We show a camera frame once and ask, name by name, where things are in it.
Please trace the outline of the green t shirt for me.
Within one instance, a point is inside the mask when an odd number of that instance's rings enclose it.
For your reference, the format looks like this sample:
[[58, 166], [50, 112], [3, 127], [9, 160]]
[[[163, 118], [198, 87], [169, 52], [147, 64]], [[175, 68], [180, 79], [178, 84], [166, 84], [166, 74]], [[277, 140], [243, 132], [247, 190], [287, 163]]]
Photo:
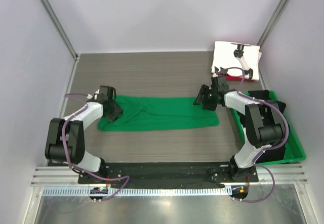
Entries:
[[119, 95], [116, 102], [124, 110], [117, 120], [101, 118], [100, 131], [153, 131], [218, 126], [215, 111], [194, 105], [195, 97], [132, 97]]

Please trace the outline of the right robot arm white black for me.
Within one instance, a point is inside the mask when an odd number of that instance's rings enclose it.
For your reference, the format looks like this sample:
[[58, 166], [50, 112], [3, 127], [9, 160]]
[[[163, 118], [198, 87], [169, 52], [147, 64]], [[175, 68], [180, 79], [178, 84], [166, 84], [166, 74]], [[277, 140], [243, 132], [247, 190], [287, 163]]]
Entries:
[[193, 103], [211, 111], [221, 105], [243, 117], [245, 143], [231, 157], [228, 169], [228, 177], [241, 182], [266, 151], [280, 148], [288, 139], [289, 125], [284, 116], [287, 105], [270, 99], [267, 90], [243, 94], [230, 89], [224, 76], [213, 77], [211, 82], [200, 87]]

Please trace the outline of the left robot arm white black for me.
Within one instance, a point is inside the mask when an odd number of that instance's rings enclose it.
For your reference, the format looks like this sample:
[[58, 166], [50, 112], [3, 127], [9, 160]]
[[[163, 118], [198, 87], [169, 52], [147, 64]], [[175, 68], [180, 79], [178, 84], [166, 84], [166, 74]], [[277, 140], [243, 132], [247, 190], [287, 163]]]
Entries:
[[89, 153], [85, 147], [85, 129], [100, 118], [116, 121], [123, 109], [116, 102], [116, 89], [100, 86], [93, 95], [84, 95], [83, 106], [63, 118], [50, 121], [45, 158], [54, 163], [67, 164], [80, 176], [90, 176], [95, 182], [107, 180], [104, 159]]

